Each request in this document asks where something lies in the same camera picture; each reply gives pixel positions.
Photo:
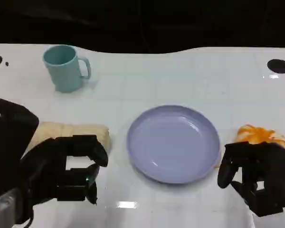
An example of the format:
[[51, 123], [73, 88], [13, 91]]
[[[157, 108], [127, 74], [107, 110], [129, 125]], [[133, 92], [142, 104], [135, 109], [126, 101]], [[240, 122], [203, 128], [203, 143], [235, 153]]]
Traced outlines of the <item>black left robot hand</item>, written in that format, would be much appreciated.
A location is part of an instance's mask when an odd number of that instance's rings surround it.
[[[66, 169], [67, 158], [88, 157], [86, 168]], [[96, 135], [49, 138], [36, 145], [21, 160], [28, 198], [32, 205], [51, 199], [97, 203], [96, 178], [107, 167], [108, 154]]]

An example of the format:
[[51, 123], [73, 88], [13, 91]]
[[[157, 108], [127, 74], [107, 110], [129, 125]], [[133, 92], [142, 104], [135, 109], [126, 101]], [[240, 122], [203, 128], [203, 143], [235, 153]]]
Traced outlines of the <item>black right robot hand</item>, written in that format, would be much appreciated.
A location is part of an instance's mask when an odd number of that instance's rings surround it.
[[225, 145], [218, 186], [231, 185], [249, 209], [263, 217], [285, 208], [285, 148], [276, 143]]

